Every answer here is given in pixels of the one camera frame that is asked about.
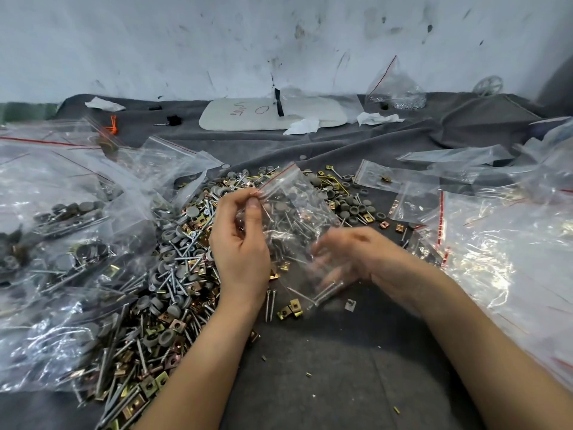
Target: blurred hand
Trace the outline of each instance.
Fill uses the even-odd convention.
[[[258,191],[245,188],[219,200],[209,243],[221,277],[221,304],[245,306],[258,311],[268,288],[270,255],[262,233]],[[245,232],[235,223],[245,207]]]
[[[324,280],[327,285],[367,279],[396,302],[418,309],[418,280],[427,268],[419,258],[372,228],[332,228],[313,248],[318,264],[338,265]]]

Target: white tissue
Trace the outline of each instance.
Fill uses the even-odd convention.
[[[100,110],[105,110],[106,112],[118,112],[125,110],[125,107],[123,107],[121,104],[106,101],[98,97],[95,97],[90,102],[86,102],[85,106],[90,108],[99,108]]]
[[[398,115],[382,116],[378,113],[365,112],[362,112],[360,115],[358,115],[356,120],[358,121],[358,125],[379,125],[388,124],[390,122],[404,122],[404,119],[400,119]]]
[[[292,122],[289,129],[283,134],[288,136],[289,134],[315,133],[319,130],[319,125],[320,121],[318,119],[303,119],[298,122]]]

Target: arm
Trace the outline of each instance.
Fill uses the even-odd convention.
[[[217,310],[183,358],[136,430],[218,429],[239,361],[265,299],[270,257],[262,234],[255,190],[225,195],[217,208],[210,243],[219,275]],[[247,203],[245,237],[237,232],[237,209]]]
[[[370,228],[333,229],[316,247],[348,260],[394,300],[418,311],[491,430],[548,430],[573,423],[573,396],[439,269]]]

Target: gray cloth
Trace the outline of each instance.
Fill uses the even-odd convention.
[[[92,97],[69,98],[57,118],[90,115],[110,125],[109,113],[85,107],[84,102]],[[524,143],[527,125],[540,119],[534,112],[543,114],[542,109],[515,96],[430,93],[425,109],[398,112],[406,118],[403,123],[344,125],[283,136],[276,131],[205,131],[198,120],[206,101],[110,100],[127,108],[117,113],[118,137],[126,145],[138,147],[150,135],[157,135],[195,151],[208,151],[232,165],[232,170],[257,171],[261,165],[295,161],[315,171],[334,165],[341,175],[355,173],[362,159],[404,167],[395,157],[409,151]],[[163,109],[148,110],[156,104]],[[366,110],[375,112],[376,107],[370,105]],[[152,127],[173,114],[183,119],[182,125]],[[307,159],[301,161],[301,155]],[[395,194],[369,192],[378,210],[387,212]],[[393,224],[384,234],[395,241],[401,237]],[[276,287],[278,310],[286,294]],[[357,301],[354,312],[343,309],[347,298]],[[262,318],[255,325],[261,340],[243,355],[221,428],[483,428],[471,399],[423,321],[372,285],[351,287],[302,319],[279,322],[275,318],[268,324]],[[101,408],[94,404],[75,407],[71,394],[0,396],[4,428],[10,429],[92,428]]]

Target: forearm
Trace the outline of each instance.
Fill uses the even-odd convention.
[[[489,429],[563,429],[573,398],[517,347],[464,291],[436,268],[416,279],[418,309],[447,354]]]
[[[219,428],[256,313],[221,303],[136,430]]]

